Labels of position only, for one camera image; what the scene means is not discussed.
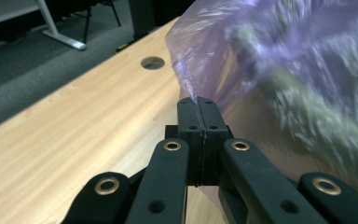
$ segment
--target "plastic bag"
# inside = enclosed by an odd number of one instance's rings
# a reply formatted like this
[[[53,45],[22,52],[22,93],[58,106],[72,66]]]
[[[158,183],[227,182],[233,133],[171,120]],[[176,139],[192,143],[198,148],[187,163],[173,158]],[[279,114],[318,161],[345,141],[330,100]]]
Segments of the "plastic bag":
[[[198,0],[166,39],[183,97],[214,100],[289,178],[358,190],[358,1]]]

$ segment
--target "wooden tabletop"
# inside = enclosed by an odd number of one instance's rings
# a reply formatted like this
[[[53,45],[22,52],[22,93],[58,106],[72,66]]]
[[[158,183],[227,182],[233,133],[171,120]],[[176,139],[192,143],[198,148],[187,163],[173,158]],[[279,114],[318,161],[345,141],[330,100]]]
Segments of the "wooden tabletop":
[[[179,85],[164,37],[173,22],[0,125],[0,223],[60,223],[82,187],[112,171],[146,167],[167,124],[176,124]],[[147,70],[141,60],[165,65]],[[222,223],[190,189],[187,223]]]

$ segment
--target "chair leg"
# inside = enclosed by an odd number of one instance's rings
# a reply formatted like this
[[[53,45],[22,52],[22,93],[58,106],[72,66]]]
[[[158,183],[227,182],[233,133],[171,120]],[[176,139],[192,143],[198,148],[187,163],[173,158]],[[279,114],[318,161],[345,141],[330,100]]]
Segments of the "chair leg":
[[[84,34],[83,34],[83,43],[87,43],[87,35],[89,33],[89,24],[90,24],[90,17],[91,17],[91,4],[89,1],[87,2],[87,16],[86,16],[86,27],[84,28]]]
[[[120,20],[118,19],[118,15],[117,15],[117,12],[116,12],[115,4],[113,4],[113,0],[111,0],[110,6],[112,7],[113,12],[115,13],[115,17],[116,17],[116,21],[118,23],[118,26],[121,26]]]

